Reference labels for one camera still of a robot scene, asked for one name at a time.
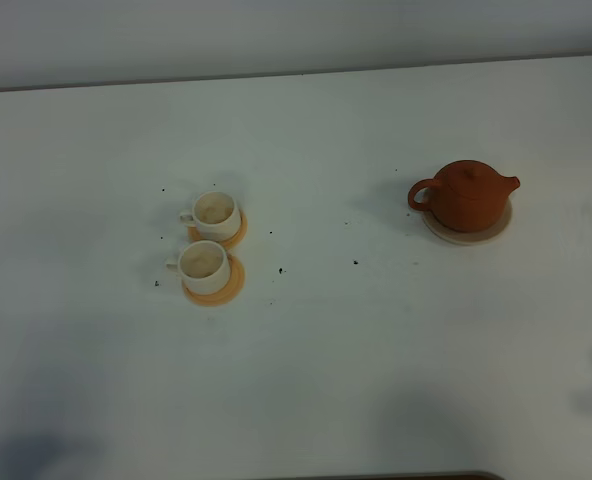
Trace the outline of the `white teacup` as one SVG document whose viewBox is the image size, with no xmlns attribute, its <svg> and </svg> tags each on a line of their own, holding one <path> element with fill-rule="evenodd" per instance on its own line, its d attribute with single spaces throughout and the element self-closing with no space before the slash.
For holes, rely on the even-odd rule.
<svg viewBox="0 0 592 480">
<path fill-rule="evenodd" d="M 194 229 L 201 239 L 223 242 L 234 237 L 242 226 L 236 200 L 223 192 L 201 194 L 192 206 L 179 213 L 180 223 Z"/>
<path fill-rule="evenodd" d="M 231 276 L 226 250 L 210 240 L 187 245 L 178 255 L 168 258 L 165 266 L 196 295 L 217 293 L 226 286 Z"/>
</svg>

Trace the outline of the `brown clay teapot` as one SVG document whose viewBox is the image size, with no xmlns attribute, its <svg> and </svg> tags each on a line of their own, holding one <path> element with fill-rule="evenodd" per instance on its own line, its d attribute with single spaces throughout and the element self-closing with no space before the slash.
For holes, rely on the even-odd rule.
<svg viewBox="0 0 592 480">
<path fill-rule="evenodd" d="M 516 176 L 503 176 L 480 161 L 459 160 L 415 183 L 407 201 L 411 209 L 430 212 L 448 229 L 476 233 L 501 219 L 510 195 L 519 187 Z"/>
</svg>

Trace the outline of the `beige round teapot coaster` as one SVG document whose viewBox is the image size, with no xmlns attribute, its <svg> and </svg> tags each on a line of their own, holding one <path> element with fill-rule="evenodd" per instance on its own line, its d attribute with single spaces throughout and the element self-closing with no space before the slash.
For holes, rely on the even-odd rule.
<svg viewBox="0 0 592 480">
<path fill-rule="evenodd" d="M 431 212 L 424 212 L 422 219 L 429 230 L 438 238 L 454 245 L 476 246 L 489 243 L 502 236 L 511 223 L 513 208 L 510 200 L 507 201 L 500 219 L 491 227 L 479 232 L 458 232 L 442 225 Z"/>
</svg>

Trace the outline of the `orange coaster near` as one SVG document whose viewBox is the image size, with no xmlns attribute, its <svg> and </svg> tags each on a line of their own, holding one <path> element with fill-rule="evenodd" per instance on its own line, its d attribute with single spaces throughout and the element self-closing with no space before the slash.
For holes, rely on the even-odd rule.
<svg viewBox="0 0 592 480">
<path fill-rule="evenodd" d="M 185 297 L 193 304 L 204 307 L 217 307 L 232 301 L 243 289 L 246 274 L 243 264 L 236 256 L 229 255 L 228 262 L 230 278 L 222 289 L 213 294 L 198 295 L 190 291 L 184 283 L 181 283 Z"/>
</svg>

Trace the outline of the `orange coaster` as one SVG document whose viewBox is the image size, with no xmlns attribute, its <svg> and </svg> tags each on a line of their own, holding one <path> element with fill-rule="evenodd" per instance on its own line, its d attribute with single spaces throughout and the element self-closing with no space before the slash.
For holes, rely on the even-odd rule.
<svg viewBox="0 0 592 480">
<path fill-rule="evenodd" d="M 237 233 L 229 239 L 226 240 L 219 240 L 218 243 L 225 249 L 230 250 L 237 245 L 239 245 L 242 240 L 245 238 L 248 229 L 248 221 L 243 210 L 240 211 L 241 215 L 241 226 Z M 204 240 L 204 237 L 200 234 L 196 227 L 188 227 L 187 228 L 187 235 L 188 239 L 191 241 L 201 241 Z"/>
<path fill-rule="evenodd" d="M 243 264 L 236 256 L 229 255 L 228 262 L 230 278 L 222 289 L 213 294 L 198 295 L 190 291 L 184 283 L 181 283 L 185 297 L 193 304 L 204 307 L 217 307 L 232 301 L 243 289 L 246 274 Z"/>
</svg>

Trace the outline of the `orange coaster far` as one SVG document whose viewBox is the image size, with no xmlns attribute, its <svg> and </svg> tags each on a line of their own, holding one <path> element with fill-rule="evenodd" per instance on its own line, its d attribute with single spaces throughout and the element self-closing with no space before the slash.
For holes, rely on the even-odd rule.
<svg viewBox="0 0 592 480">
<path fill-rule="evenodd" d="M 241 215 L 241 226 L 237 233 L 229 239 L 226 240 L 219 240 L 218 243 L 225 249 L 230 250 L 237 245 L 239 245 L 242 240 L 245 238 L 248 229 L 248 221 L 243 210 L 240 211 Z M 204 237 L 200 234 L 196 227 L 188 227 L 187 228 L 187 235 L 188 239 L 191 241 L 201 241 L 204 240 Z"/>
</svg>

